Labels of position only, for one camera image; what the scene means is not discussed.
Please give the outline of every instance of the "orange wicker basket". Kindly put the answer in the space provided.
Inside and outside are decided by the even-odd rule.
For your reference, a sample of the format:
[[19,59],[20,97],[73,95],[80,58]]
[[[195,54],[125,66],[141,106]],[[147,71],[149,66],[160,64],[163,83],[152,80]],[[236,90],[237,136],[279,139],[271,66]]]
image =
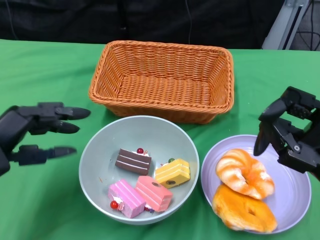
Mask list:
[[206,124],[232,108],[234,81],[232,55],[222,47],[112,41],[97,64],[89,97],[121,117]]

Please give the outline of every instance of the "toy bread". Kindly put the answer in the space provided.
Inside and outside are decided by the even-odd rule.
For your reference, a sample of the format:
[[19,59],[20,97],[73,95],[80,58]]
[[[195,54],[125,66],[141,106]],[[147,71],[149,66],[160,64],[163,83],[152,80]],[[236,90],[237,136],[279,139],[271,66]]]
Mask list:
[[190,180],[189,163],[176,159],[155,170],[155,180],[167,189],[183,184]]
[[213,197],[212,209],[233,230],[271,233],[277,221],[267,204],[220,185]]
[[242,149],[227,151],[215,168],[216,175],[232,190],[255,199],[275,192],[275,184],[265,166]]
[[173,194],[150,176],[139,176],[135,190],[156,212],[168,209]]
[[151,165],[151,157],[147,153],[139,154],[120,149],[115,165],[121,169],[137,173],[139,175],[148,175]]
[[112,201],[110,206],[121,206],[118,210],[128,218],[134,218],[145,210],[146,201],[124,179],[109,187],[108,197]]

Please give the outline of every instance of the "lavender plate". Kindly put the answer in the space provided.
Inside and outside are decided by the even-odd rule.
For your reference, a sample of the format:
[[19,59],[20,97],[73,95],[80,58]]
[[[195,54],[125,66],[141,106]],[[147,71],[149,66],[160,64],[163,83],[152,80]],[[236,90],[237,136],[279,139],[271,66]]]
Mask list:
[[[253,156],[256,138],[255,135],[232,136],[218,142],[207,153],[201,168],[201,184],[210,206],[218,186],[222,183],[215,171],[217,162],[226,151],[235,148],[244,149]],[[277,228],[271,234],[281,233],[296,225],[309,208],[311,184],[308,174],[299,173],[279,164],[278,154],[271,145],[262,155],[255,158],[264,164],[274,181],[275,193],[264,201],[278,223]]]

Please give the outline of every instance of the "light green bowl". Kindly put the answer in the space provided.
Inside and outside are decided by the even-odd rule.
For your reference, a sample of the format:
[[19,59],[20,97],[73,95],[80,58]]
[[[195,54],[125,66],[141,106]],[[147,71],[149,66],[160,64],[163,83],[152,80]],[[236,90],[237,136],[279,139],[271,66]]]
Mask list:
[[[170,158],[181,158],[190,164],[190,180],[170,189],[173,193],[164,212],[142,212],[127,218],[110,208],[107,196],[111,184],[125,179],[135,187],[139,175],[115,166],[120,149],[136,151],[143,148],[152,157],[149,176]],[[177,125],[154,116],[131,116],[114,121],[97,132],[86,145],[80,160],[79,179],[88,200],[109,217],[132,225],[161,221],[182,206],[194,190],[199,176],[199,156],[190,137]]]

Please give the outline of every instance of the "bowl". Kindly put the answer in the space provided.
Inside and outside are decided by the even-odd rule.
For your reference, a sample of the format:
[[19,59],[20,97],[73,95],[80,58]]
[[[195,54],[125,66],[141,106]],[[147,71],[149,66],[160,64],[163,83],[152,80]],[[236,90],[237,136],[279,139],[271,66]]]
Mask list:
[[254,156],[257,136],[236,135],[214,145],[204,158],[201,168],[201,185],[210,204],[222,182],[216,175],[216,165],[223,154],[231,149],[246,150],[252,157],[264,164],[272,177],[275,191],[263,201],[273,212],[278,223],[272,234],[281,233],[295,226],[306,214],[311,202],[311,184],[307,173],[300,173],[277,162],[279,156],[271,145],[260,156]]
[[[173,198],[164,212],[144,211],[127,218],[110,207],[109,186],[125,179],[136,186],[139,175],[115,166],[120,149],[143,148],[152,157],[149,176],[170,158],[189,162],[190,180],[169,190]],[[114,121],[98,131],[86,145],[80,160],[79,179],[83,193],[99,211],[122,223],[146,225],[161,221],[177,211],[194,190],[200,164],[197,149],[190,137],[177,125],[154,116],[130,116]]]

